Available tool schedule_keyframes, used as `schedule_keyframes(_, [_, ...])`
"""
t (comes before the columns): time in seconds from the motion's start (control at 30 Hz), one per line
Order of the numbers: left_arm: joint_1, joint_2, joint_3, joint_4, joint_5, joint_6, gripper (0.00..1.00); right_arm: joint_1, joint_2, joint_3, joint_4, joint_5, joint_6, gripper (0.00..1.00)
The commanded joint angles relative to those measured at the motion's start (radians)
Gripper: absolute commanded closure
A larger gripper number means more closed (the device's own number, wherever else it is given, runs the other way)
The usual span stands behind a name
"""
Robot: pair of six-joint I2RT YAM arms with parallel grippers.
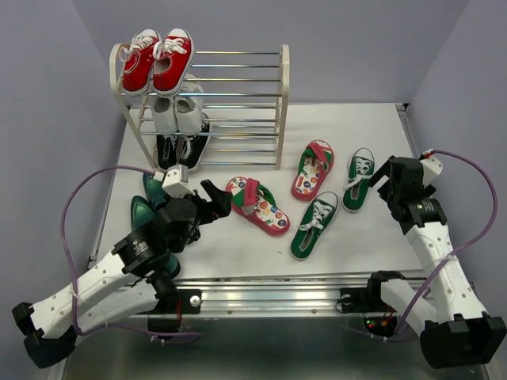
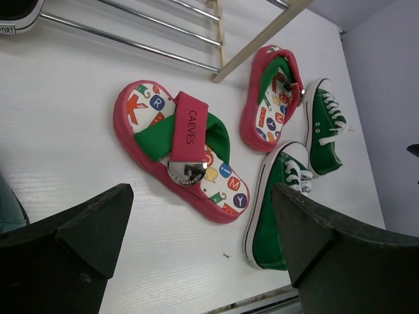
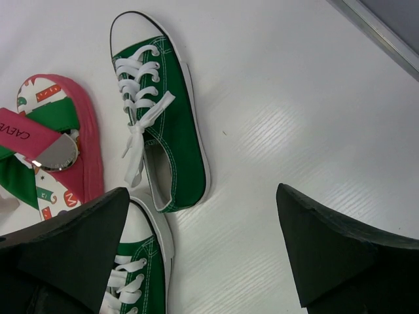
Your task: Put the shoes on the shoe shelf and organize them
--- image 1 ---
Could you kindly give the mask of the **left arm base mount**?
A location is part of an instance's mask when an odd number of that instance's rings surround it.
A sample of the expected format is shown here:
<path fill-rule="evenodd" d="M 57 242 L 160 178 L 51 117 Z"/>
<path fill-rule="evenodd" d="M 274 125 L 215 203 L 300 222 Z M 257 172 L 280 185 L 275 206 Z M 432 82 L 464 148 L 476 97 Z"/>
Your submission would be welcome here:
<path fill-rule="evenodd" d="M 177 337 L 176 334 L 182 332 L 183 317 L 199 314 L 201 304 L 201 289 L 180 289 L 174 297 L 160 300 L 148 313 L 147 329 L 155 333 L 161 343 L 191 340 L 190 336 Z"/>

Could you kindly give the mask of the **pink patterned sandal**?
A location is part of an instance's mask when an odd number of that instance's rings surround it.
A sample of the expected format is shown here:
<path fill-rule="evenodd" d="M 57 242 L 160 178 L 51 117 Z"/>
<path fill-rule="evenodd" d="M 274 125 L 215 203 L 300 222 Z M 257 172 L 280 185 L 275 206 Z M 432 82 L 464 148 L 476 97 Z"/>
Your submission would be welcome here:
<path fill-rule="evenodd" d="M 311 201 L 334 166 L 334 152 L 330 144 L 316 139 L 309 142 L 301 154 L 291 194 L 298 200 Z"/>
<path fill-rule="evenodd" d="M 267 234 L 280 236 L 288 231 L 289 217 L 259 180 L 233 177 L 227 183 L 226 191 L 232 195 L 232 210 Z"/>

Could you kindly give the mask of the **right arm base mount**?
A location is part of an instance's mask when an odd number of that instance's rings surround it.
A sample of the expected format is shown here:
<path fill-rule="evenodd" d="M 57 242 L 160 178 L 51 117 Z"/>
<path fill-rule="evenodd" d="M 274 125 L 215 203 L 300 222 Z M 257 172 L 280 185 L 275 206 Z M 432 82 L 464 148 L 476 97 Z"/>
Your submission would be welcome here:
<path fill-rule="evenodd" d="M 370 296 L 366 287 L 340 289 L 340 298 L 335 303 L 340 314 L 361 314 L 368 333 L 392 338 L 397 327 L 396 312 L 376 296 Z"/>

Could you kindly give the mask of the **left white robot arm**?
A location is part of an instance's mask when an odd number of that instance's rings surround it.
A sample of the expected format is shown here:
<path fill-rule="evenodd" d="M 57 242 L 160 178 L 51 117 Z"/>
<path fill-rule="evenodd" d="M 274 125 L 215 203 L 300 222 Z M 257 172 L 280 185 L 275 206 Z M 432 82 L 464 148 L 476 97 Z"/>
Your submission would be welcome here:
<path fill-rule="evenodd" d="M 199 227 L 231 213 L 232 195 L 201 181 L 209 198 L 189 191 L 165 202 L 153 218 L 117 242 L 102 260 L 43 301 L 12 310 L 29 358 L 39 368 L 66 359 L 78 338 L 131 315 L 184 305 L 173 281 L 175 256 L 200 238 Z"/>

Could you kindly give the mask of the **green sneaker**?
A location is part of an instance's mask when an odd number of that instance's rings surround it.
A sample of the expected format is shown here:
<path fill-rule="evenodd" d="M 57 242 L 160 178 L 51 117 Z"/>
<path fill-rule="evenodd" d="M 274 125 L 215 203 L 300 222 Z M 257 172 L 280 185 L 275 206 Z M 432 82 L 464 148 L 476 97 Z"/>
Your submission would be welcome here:
<path fill-rule="evenodd" d="M 358 212 L 366 200 L 369 180 L 375 172 L 373 153 L 366 147 L 358 149 L 351 157 L 348 178 L 343 187 L 342 204 L 347 212 Z"/>
<path fill-rule="evenodd" d="M 340 203 L 335 192 L 318 194 L 305 210 L 290 245 L 291 255 L 297 260 L 306 260 L 319 238 L 334 220 Z"/>

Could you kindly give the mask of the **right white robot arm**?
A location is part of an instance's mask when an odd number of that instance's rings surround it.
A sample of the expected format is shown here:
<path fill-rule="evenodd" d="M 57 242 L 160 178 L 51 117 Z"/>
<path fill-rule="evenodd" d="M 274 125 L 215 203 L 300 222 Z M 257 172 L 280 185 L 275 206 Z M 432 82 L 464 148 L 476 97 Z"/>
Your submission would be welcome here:
<path fill-rule="evenodd" d="M 472 289 L 459 263 L 448 220 L 431 182 L 443 166 L 429 150 L 419 158 L 392 156 L 372 175 L 405 239 L 419 259 L 426 280 L 414 290 L 396 271 L 372 273 L 364 290 L 374 309 L 385 305 L 400 313 L 417 334 L 421 351 L 434 369 L 489 363 L 506 337 L 501 317 L 492 317 Z"/>

